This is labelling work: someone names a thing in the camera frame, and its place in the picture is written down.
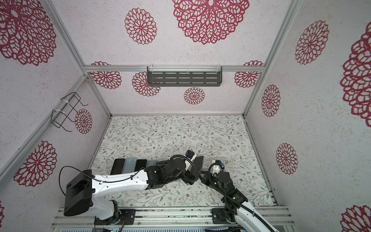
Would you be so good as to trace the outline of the bare black phone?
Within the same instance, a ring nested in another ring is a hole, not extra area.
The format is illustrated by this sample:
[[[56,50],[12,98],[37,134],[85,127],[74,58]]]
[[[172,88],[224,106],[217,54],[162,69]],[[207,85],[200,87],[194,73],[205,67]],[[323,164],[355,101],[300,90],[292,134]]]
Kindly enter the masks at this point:
[[[194,175],[194,176],[198,176],[201,171],[202,171],[202,168],[203,168],[203,161],[204,161],[204,157],[203,156],[200,156],[200,157],[196,157],[193,161],[193,164],[196,168],[194,168],[193,166],[191,167],[191,173]]]
[[[141,169],[144,169],[147,167],[147,160],[146,159],[138,159],[136,161],[134,172],[138,172]]]

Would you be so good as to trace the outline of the grey phone case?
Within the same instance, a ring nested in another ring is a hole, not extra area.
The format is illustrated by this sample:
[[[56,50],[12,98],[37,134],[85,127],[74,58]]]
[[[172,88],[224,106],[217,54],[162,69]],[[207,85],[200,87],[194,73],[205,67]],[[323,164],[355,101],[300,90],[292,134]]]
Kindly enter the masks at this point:
[[[137,158],[129,157],[125,159],[125,163],[122,169],[122,174],[134,173],[136,167]]]
[[[157,160],[148,160],[146,164],[146,168],[151,167],[151,166],[156,166],[157,163],[158,163]]]

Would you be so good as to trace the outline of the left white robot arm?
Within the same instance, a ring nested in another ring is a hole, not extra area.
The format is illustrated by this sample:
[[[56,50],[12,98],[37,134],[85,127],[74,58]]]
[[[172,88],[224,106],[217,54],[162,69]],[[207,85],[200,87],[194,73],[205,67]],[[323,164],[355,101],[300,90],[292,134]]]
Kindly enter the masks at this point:
[[[198,180],[202,166],[202,156],[174,155],[133,173],[102,176],[94,175],[92,170],[80,171],[66,186],[63,214],[72,217],[89,213],[100,220],[116,218],[117,202],[104,199],[105,195],[120,191],[160,189],[180,179],[191,184]]]

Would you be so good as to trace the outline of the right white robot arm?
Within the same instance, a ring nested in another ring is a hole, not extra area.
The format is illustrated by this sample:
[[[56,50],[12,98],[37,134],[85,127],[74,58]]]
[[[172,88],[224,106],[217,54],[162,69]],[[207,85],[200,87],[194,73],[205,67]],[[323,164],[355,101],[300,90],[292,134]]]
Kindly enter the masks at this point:
[[[211,174],[203,171],[200,176],[202,183],[222,194],[223,208],[211,210],[214,224],[229,224],[228,231],[245,230],[246,232],[277,232],[248,201],[248,199],[235,188],[228,172]]]

